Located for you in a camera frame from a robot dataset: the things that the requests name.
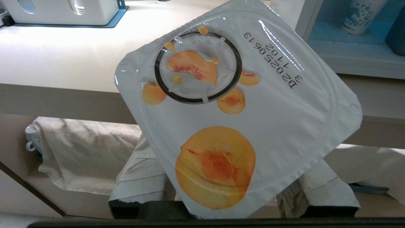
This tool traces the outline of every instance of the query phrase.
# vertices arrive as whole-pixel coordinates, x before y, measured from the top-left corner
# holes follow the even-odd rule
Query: black circle
[[[191,32],[191,33],[187,33],[184,35],[181,35],[180,37],[185,37],[185,36],[190,36],[190,35],[195,35],[195,34],[200,34],[199,32]],[[207,36],[212,36],[212,37],[216,37],[221,39],[223,36],[216,34],[216,33],[212,33],[209,32],[207,34]],[[236,83],[239,81],[239,77],[241,76],[242,73],[242,60],[241,60],[241,55],[239,54],[238,49],[236,49],[235,45],[233,45],[233,43],[231,43],[228,39],[225,39],[224,41],[233,51],[234,55],[235,55],[235,59],[236,59],[236,71],[235,71],[235,75],[232,79],[232,81],[220,92],[209,96],[208,97],[208,102],[216,100],[220,97],[222,97],[223,95],[225,95],[228,91],[230,91],[235,85]],[[163,54],[166,52],[166,48],[162,48],[162,50],[159,52],[156,61],[155,61],[155,77],[156,80],[159,84],[159,86],[162,88],[162,90],[171,98],[173,98],[176,101],[180,101],[182,103],[187,103],[187,104],[201,104],[203,103],[203,99],[202,98],[198,98],[198,99],[192,99],[192,98],[185,98],[182,96],[179,96],[173,92],[169,92],[169,88],[167,88],[167,86],[165,85],[165,83],[162,80],[162,77],[160,76],[160,61],[163,57]]]

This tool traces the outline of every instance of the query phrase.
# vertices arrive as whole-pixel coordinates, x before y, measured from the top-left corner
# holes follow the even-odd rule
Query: cup
[[[387,0],[352,0],[342,29],[351,34],[363,34],[386,3]]]

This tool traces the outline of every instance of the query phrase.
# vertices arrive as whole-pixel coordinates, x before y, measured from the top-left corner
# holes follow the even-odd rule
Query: peach illustration
[[[167,50],[172,51],[172,52],[176,51],[175,44],[173,42],[165,43],[164,48],[166,48]]]
[[[175,82],[175,83],[177,83],[177,84],[181,84],[181,76],[180,76],[180,75],[174,76],[174,77],[171,79],[171,81],[172,81],[172,82]]]
[[[227,94],[217,100],[218,107],[226,114],[238,114],[245,108],[245,96],[237,88],[231,89]]]
[[[209,33],[209,29],[203,24],[198,28],[198,32],[207,35]]]
[[[260,82],[260,77],[254,73],[247,73],[242,70],[241,77],[239,78],[239,83],[245,86],[254,86]]]
[[[211,61],[212,61],[215,65],[217,65],[217,64],[220,62],[220,60],[219,60],[217,57],[215,57],[215,56],[212,56],[212,57],[211,57]]]
[[[142,90],[142,99],[148,105],[160,104],[166,98],[158,84],[147,84]]]
[[[213,85],[217,83],[218,71],[212,62],[205,61],[194,51],[181,51],[170,56],[166,61],[166,68],[174,72],[188,72],[198,80]]]
[[[191,199],[224,209],[244,197],[255,164],[254,149],[242,134],[214,126],[198,131],[181,146],[176,177]]]

